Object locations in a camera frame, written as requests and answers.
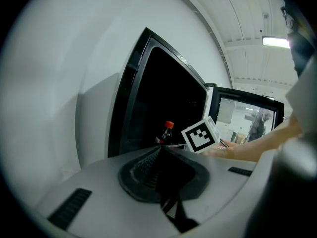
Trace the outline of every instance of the small bottle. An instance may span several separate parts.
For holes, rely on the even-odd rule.
[[[159,136],[155,138],[156,144],[170,144],[172,143],[172,129],[174,127],[174,123],[171,121],[166,121],[165,128],[160,133]]]

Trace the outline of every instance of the ceiling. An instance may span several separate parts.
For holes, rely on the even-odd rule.
[[[265,47],[262,36],[286,38],[283,0],[189,0],[221,46],[234,89],[272,96],[292,109],[285,94],[297,80],[289,49]]]

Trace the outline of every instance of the red bottle cap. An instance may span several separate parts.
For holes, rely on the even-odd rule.
[[[166,121],[166,123],[165,123],[165,127],[167,127],[167,128],[173,128],[174,127],[174,123],[173,122],[171,122],[171,121]]]

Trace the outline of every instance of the white box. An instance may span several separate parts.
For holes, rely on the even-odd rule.
[[[195,153],[204,152],[220,142],[220,132],[211,117],[183,130],[182,135],[191,152]]]

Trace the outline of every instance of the ceiling light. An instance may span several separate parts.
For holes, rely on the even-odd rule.
[[[262,42],[264,46],[274,46],[289,49],[289,42],[286,39],[271,37],[271,36],[263,36]]]

